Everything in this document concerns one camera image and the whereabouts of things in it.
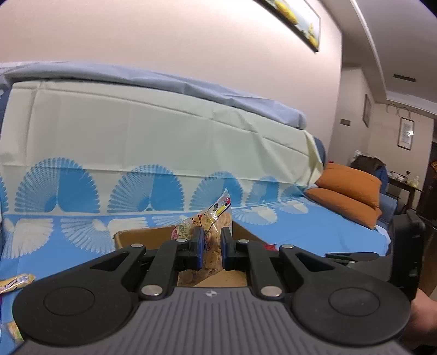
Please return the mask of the right hand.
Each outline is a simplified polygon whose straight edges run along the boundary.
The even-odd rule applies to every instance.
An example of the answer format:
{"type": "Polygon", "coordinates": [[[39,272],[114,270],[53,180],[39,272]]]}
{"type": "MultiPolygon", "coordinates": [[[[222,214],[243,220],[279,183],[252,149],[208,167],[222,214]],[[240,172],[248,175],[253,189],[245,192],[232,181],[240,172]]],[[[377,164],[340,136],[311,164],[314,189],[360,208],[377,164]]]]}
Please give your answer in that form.
{"type": "Polygon", "coordinates": [[[420,345],[436,347],[436,301],[431,300],[420,288],[411,303],[411,315],[402,342],[415,349],[420,345]]]}

